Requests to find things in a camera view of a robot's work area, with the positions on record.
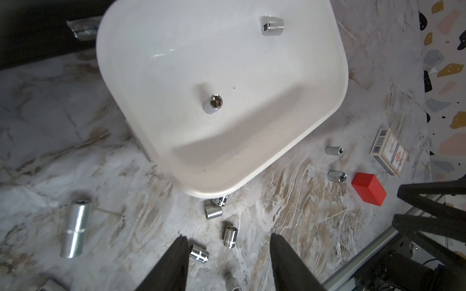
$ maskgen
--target dark background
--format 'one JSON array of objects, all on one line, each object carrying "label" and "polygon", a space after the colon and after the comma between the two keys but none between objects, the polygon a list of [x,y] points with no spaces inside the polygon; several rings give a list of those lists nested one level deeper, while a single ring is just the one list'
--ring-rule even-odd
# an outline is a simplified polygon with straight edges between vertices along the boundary
[{"label": "dark background", "polygon": [[94,47],[66,25],[103,15],[115,0],[1,0],[0,69]]}]

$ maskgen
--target black cable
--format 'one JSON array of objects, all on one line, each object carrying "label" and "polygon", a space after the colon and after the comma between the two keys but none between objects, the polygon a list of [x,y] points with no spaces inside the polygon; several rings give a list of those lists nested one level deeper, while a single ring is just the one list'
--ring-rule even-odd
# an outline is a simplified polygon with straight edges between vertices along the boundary
[{"label": "black cable", "polygon": [[439,260],[439,259],[430,259],[430,260],[425,261],[423,265],[427,264],[428,262],[438,261],[438,260]]}]

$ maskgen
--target aluminum cylinder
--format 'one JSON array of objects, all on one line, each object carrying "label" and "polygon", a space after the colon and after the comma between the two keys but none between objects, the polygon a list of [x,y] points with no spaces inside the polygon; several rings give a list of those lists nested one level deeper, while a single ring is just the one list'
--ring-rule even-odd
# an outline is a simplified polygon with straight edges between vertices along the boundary
[{"label": "aluminum cylinder", "polygon": [[222,208],[214,204],[206,206],[205,210],[206,210],[207,219],[216,218],[216,217],[222,216],[223,214]]},{"label": "aluminum cylinder", "polygon": [[218,206],[225,206],[227,199],[228,199],[228,195],[225,195],[223,197],[212,199],[212,202],[214,202],[214,204]]},{"label": "aluminum cylinder", "polygon": [[189,256],[195,259],[196,261],[205,263],[209,260],[209,252],[201,248],[197,244],[192,244],[189,247],[189,251],[190,251]]},{"label": "aluminum cylinder", "polygon": [[238,280],[236,280],[230,272],[225,274],[223,276],[223,279],[225,280],[226,291],[241,291],[241,287],[238,283]]},{"label": "aluminum cylinder", "polygon": [[68,207],[68,221],[63,234],[60,256],[72,258],[81,255],[86,240],[91,201],[76,200]]},{"label": "aluminum cylinder", "polygon": [[327,174],[327,178],[332,182],[345,183],[346,173],[342,171],[330,170]]},{"label": "aluminum cylinder", "polygon": [[65,288],[55,283],[53,280],[47,280],[47,282],[39,287],[37,291],[67,291]]},{"label": "aluminum cylinder", "polygon": [[342,147],[326,147],[325,153],[327,155],[341,156],[345,151]]},{"label": "aluminum cylinder", "polygon": [[238,229],[234,226],[228,226],[223,235],[223,245],[227,248],[234,248],[236,245],[236,237],[238,236]]}]

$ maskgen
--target marble surface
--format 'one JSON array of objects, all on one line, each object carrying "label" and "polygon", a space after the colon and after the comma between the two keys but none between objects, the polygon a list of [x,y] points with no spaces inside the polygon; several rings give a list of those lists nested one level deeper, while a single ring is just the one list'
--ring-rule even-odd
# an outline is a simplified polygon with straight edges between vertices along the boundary
[{"label": "marble surface", "polygon": [[[323,282],[407,211],[398,186],[431,179],[417,2],[331,3],[349,63],[343,104],[209,221],[206,201],[174,188],[137,148],[94,50],[0,71],[2,289],[35,290],[53,277],[76,291],[133,290],[181,234],[210,252],[206,264],[190,261],[187,290],[223,290],[226,270],[243,290],[274,290],[271,232]],[[368,154],[385,127],[409,150],[401,178]],[[327,156],[326,145],[346,153]],[[347,182],[327,181],[329,169]],[[357,172],[377,174],[382,207],[354,191]],[[63,259],[66,205],[82,196],[94,204],[84,253]],[[229,223],[239,228],[232,250],[221,243]]]}]

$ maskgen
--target red cube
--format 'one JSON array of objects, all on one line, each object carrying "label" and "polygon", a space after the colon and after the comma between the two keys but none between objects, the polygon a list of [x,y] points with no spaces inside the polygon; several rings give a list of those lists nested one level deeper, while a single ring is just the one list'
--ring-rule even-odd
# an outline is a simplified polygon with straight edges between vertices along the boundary
[{"label": "red cube", "polygon": [[387,197],[376,175],[358,173],[351,184],[364,202],[382,206]]}]

